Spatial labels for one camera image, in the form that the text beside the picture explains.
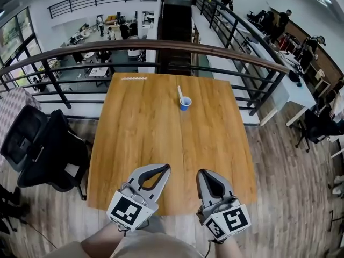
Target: wooden floor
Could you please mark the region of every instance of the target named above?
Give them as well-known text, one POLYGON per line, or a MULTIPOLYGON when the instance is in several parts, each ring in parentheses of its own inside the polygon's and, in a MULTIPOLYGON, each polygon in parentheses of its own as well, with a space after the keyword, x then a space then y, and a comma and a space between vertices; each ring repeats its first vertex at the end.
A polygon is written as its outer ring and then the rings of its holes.
MULTIPOLYGON (((329 160, 327 141, 295 149, 297 133, 285 126, 297 108, 286 106, 264 127, 247 127, 256 175, 257 202, 248 206, 252 226, 236 235, 245 257, 322 257, 339 243, 338 224, 327 232, 329 211, 340 216, 344 201, 331 196, 327 183, 342 174, 341 160, 329 160)), ((73 121, 77 134, 92 141, 96 121, 73 121)), ((2 166, 2 185, 13 190, 17 173, 2 166)), ((48 185, 23 189, 31 204, 28 221, 57 247, 82 240, 107 223, 105 211, 90 209, 76 189, 56 192, 48 185)), ((13 220, 17 233, 8 236, 14 254, 42 257, 54 248, 36 231, 13 220)), ((167 233, 206 253, 207 234, 194 215, 164 217, 167 233)))

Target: wooden table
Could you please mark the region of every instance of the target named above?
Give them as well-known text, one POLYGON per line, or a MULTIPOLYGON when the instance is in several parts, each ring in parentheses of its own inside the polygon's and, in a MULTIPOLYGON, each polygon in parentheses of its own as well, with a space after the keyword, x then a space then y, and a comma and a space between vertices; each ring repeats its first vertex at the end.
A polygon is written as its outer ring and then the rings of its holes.
POLYGON ((242 203, 256 201, 252 157, 229 82, 114 75, 92 151, 88 205, 107 210, 132 171, 151 163, 168 163, 172 168, 158 201, 160 215, 197 212, 196 173, 202 168, 227 178, 242 203), (188 111, 179 109, 178 85, 192 99, 188 111))

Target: cable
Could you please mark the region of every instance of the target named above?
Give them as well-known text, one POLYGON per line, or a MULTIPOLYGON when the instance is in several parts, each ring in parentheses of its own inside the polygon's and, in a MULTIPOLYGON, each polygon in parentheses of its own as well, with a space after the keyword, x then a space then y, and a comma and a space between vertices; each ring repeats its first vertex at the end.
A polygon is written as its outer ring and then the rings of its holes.
MULTIPOLYGON (((147 220, 147 225, 146 225, 146 226, 137 228, 136 230, 142 230, 142 229, 144 229, 144 228, 146 228, 146 227, 148 227, 148 226, 149 226, 149 220, 147 220)), ((121 230, 121 229, 119 229, 119 227, 118 227, 118 231, 119 231, 119 232, 124 232, 124 237, 126 237, 127 232, 128 232, 129 230, 127 230, 127 229, 121 230)))
POLYGON ((205 254, 204 258, 207 258, 207 256, 209 255, 210 248, 211 248, 211 241, 209 241, 208 251, 207 251, 207 253, 205 254))
MULTIPOLYGON (((30 228, 32 228, 32 229, 34 229, 34 230, 36 230, 35 228, 34 228, 34 226, 32 226, 31 224, 29 224, 27 221, 25 221, 25 220, 22 220, 22 219, 20 219, 19 220, 22 224, 25 224, 25 225, 28 225, 30 228)), ((48 238, 46 238, 40 231, 38 231, 38 230, 36 230, 39 234, 41 234, 55 249, 57 249, 57 247, 56 247, 56 245, 54 245, 52 242, 50 242, 50 240, 48 239, 48 238)))

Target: bag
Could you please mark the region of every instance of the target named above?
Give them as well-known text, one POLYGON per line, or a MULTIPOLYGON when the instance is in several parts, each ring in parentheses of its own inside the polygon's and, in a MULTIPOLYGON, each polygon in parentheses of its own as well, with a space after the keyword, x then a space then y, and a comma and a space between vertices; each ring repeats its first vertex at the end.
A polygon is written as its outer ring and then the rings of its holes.
POLYGON ((295 82, 297 87, 301 87, 301 76, 299 74, 296 74, 294 71, 290 70, 288 73, 288 76, 292 82, 295 82))

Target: chair backrest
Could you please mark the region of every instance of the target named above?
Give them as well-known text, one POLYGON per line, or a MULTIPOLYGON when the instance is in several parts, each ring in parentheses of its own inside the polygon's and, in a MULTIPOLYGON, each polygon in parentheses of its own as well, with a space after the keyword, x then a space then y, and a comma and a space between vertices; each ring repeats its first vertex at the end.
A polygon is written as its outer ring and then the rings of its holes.
POLYGON ((330 107, 326 107, 322 110, 319 117, 314 113, 307 110, 306 111, 306 126, 308 131, 309 140, 317 143, 316 140, 320 136, 329 136, 329 135, 343 135, 344 127, 341 128, 335 121, 333 121, 329 113, 331 111, 330 107))
POLYGON ((38 109, 27 105, 21 110, 0 149, 0 154, 15 171, 22 171, 27 161, 38 155, 37 140, 46 125, 47 117, 38 109))
POLYGON ((40 148, 39 156, 33 161, 28 160, 18 177, 20 187, 31 187, 38 184, 50 183, 56 177, 62 177, 67 165, 64 156, 68 140, 68 122, 61 110, 51 114, 44 132, 37 141, 40 148))

